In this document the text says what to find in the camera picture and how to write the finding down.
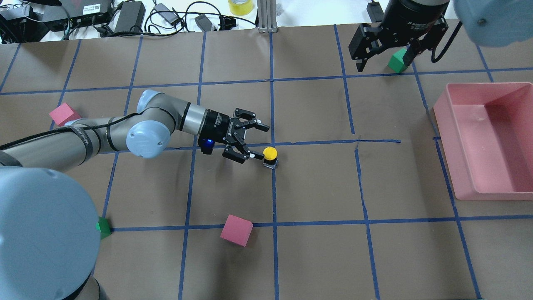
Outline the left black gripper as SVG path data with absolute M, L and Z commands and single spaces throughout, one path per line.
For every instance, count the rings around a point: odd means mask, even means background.
M 235 109 L 234 116 L 230 117 L 214 110 L 206 110 L 199 138 L 210 138 L 225 145 L 222 156 L 229 160 L 238 163 L 244 163 L 248 159 L 264 160 L 262 152 L 251 150 L 245 142 L 246 132 L 251 128 L 263 132 L 270 129 L 269 125 L 263 124 L 251 111 Z

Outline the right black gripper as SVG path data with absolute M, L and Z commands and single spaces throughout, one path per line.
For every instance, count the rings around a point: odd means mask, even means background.
M 404 66 L 425 50 L 435 50 L 448 30 L 445 10 L 449 0 L 391 0 L 377 26 L 360 23 L 348 46 L 359 73 L 367 61 L 387 49 L 408 46 Z

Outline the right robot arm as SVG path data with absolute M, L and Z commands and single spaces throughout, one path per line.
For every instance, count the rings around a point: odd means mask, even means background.
M 371 57 L 390 48 L 405 46 L 405 53 L 393 63 L 402 72 L 417 55 L 431 51 L 437 63 L 447 52 L 461 28 L 478 46 L 498 48 L 532 38 L 531 0 L 455 0 L 459 22 L 449 40 L 436 55 L 436 48 L 448 31 L 445 11 L 448 0 L 391 0 L 381 23 L 358 26 L 349 44 L 349 53 L 362 72 Z

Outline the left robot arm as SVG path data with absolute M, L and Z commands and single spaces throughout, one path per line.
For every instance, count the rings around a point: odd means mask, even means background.
M 196 135 L 204 154 L 220 143 L 232 161 L 263 159 L 246 145 L 251 128 L 269 130 L 251 111 L 237 108 L 228 116 L 145 90 L 135 113 L 79 118 L 2 145 L 2 300 L 108 299 L 92 275 L 103 236 L 100 216 L 85 188 L 66 171 L 106 151 L 153 159 L 175 131 Z

